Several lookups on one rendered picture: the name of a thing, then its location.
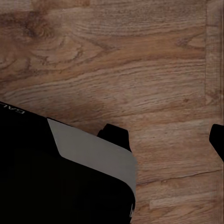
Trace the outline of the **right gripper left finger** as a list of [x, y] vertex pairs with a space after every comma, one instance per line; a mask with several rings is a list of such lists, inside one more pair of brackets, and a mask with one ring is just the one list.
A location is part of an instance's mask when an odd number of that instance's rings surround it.
[[21, 125], [0, 129], [0, 180], [24, 142]]

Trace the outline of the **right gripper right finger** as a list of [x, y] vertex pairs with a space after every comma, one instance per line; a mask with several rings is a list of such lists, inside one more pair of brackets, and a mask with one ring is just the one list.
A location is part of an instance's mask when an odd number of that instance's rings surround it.
[[224, 126], [214, 124], [210, 132], [209, 140], [224, 162]]

